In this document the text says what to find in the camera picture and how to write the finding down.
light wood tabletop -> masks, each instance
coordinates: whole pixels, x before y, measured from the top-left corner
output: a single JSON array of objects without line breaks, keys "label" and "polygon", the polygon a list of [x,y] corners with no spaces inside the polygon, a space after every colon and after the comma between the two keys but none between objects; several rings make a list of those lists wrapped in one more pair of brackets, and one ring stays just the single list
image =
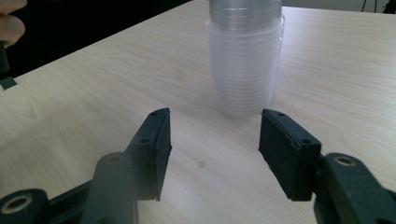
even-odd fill
[{"label": "light wood tabletop", "polygon": [[[394,15],[284,7],[271,109],[305,127],[322,153],[363,161],[396,190]],[[140,223],[315,223],[287,199],[258,151],[261,115],[221,114],[212,97],[208,2],[192,1],[21,77],[0,91],[0,198],[53,198],[123,151],[154,110],[171,110],[173,151],[160,202]]]}]

wooden table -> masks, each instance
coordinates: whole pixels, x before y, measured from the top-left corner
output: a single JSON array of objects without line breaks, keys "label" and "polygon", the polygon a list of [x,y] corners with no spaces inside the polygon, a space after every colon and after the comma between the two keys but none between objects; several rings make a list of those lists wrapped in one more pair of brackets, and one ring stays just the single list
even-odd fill
[{"label": "wooden table", "polygon": [[[323,145],[361,159],[396,189],[394,16],[284,7],[272,109]],[[0,91],[0,197],[52,198],[123,151],[149,112],[171,109],[172,151],[159,203],[141,223],[314,223],[288,201],[259,145],[261,116],[221,114],[212,98],[205,23],[193,1],[16,78]]]}]

dark background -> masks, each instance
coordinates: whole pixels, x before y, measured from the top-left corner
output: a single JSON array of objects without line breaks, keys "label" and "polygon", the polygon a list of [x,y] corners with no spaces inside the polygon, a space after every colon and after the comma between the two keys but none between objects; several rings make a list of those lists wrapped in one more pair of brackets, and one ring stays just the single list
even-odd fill
[{"label": "dark background", "polygon": [[28,0],[12,13],[26,27],[24,36],[7,48],[10,70],[18,77],[98,40],[190,0]]}]

black handheld object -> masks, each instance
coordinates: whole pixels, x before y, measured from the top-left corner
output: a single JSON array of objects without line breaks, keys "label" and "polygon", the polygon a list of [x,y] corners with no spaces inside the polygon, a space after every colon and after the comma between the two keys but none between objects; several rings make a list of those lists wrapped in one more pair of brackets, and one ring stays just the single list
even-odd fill
[{"label": "black handheld object", "polygon": [[396,193],[384,189],[356,158],[320,154],[320,142],[287,115],[262,111],[260,153],[285,194],[310,201],[323,224],[396,224]]},{"label": "black handheld object", "polygon": [[97,162],[91,181],[50,201],[41,189],[9,194],[0,200],[0,223],[137,223],[136,201],[160,199],[170,131],[168,108],[150,113],[124,152]]},{"label": "black handheld object", "polygon": [[9,70],[6,49],[2,42],[0,42],[0,73]]}]

table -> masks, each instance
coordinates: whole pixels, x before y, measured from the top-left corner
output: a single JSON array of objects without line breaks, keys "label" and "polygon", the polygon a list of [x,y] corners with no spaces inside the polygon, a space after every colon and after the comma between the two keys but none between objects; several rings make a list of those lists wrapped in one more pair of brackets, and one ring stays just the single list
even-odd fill
[{"label": "table", "polygon": [[[396,189],[394,16],[284,7],[275,100],[322,142]],[[235,119],[212,98],[205,23],[192,1],[16,78],[0,91],[0,197],[50,198],[92,178],[149,112],[171,110],[173,151],[162,200],[141,223],[314,223],[287,200],[257,150],[260,115]]]}]

